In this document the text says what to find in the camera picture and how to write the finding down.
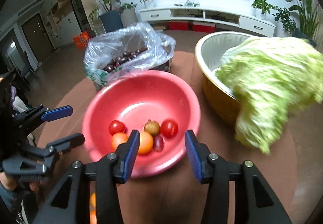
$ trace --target pink bowl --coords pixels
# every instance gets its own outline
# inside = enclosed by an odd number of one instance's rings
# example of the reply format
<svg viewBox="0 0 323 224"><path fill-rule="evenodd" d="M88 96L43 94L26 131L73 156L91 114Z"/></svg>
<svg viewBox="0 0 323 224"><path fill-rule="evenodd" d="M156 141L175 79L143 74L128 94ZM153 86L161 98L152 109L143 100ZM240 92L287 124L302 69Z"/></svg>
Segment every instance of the pink bowl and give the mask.
<svg viewBox="0 0 323 224"><path fill-rule="evenodd" d="M114 151L110 143L111 121L122 121L129 135L132 129L142 131L148 119L161 124L166 118L177 122L177 135L164 138L161 152L138 155L132 177L156 175L179 161L185 154L184 134L188 129L197 134L201 110L192 88L173 74L151 70L118 80L102 89L88 106L82 125L84 146L90 158L98 161Z"/></svg>

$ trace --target cabinet handle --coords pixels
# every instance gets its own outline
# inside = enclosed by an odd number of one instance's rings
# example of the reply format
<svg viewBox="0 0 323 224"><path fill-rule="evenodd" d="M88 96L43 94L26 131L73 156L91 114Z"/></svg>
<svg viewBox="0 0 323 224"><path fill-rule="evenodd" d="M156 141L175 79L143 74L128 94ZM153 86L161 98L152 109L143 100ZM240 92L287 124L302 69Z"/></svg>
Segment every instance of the cabinet handle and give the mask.
<svg viewBox="0 0 323 224"><path fill-rule="evenodd" d="M263 28L258 27L258 26L255 26L255 25L254 25L254 28L255 28L255 29L258 29L258 30L260 30L260 31L262 31L262 30L263 30Z"/></svg>

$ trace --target finger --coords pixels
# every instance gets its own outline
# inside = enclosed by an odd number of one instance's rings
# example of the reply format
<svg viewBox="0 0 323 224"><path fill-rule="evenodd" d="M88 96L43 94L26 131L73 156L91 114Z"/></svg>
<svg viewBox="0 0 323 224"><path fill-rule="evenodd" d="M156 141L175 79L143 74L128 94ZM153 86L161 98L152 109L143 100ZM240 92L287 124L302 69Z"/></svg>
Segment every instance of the finger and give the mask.
<svg viewBox="0 0 323 224"><path fill-rule="evenodd" d="M29 183L29 188L31 191L38 191L39 190L39 182L30 182Z"/></svg>
<svg viewBox="0 0 323 224"><path fill-rule="evenodd" d="M0 173L0 182L9 191L14 191L17 187L17 182L12 177L6 175L5 172Z"/></svg>

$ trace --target orange fruit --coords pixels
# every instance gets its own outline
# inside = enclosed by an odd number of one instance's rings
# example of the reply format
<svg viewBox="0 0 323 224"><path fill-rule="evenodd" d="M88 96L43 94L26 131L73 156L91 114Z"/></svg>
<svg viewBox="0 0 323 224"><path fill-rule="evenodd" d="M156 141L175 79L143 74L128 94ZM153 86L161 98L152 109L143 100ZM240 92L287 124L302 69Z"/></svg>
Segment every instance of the orange fruit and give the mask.
<svg viewBox="0 0 323 224"><path fill-rule="evenodd" d="M111 146L114 151L116 151L117 147L122 144L127 142L128 136L125 133L119 132L113 135L111 139Z"/></svg>
<svg viewBox="0 0 323 224"><path fill-rule="evenodd" d="M96 211L92 210L90 213L90 224L96 224Z"/></svg>
<svg viewBox="0 0 323 224"><path fill-rule="evenodd" d="M154 139L148 132L140 132L140 145L138 149L138 155L148 154L154 145Z"/></svg>
<svg viewBox="0 0 323 224"><path fill-rule="evenodd" d="M90 201L92 206L95 207L95 192L91 195Z"/></svg>

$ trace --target tv stand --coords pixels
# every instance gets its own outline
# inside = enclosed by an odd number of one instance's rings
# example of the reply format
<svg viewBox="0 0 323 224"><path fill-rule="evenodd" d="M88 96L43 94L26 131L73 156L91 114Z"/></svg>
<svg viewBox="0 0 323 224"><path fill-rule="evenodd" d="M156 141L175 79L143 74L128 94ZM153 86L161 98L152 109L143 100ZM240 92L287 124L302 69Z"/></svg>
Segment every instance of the tv stand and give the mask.
<svg viewBox="0 0 323 224"><path fill-rule="evenodd" d="M184 7L175 5L160 5L154 8L140 10L143 22L160 21L201 21L234 26L262 36L273 37L275 25L261 20L253 15L220 7Z"/></svg>

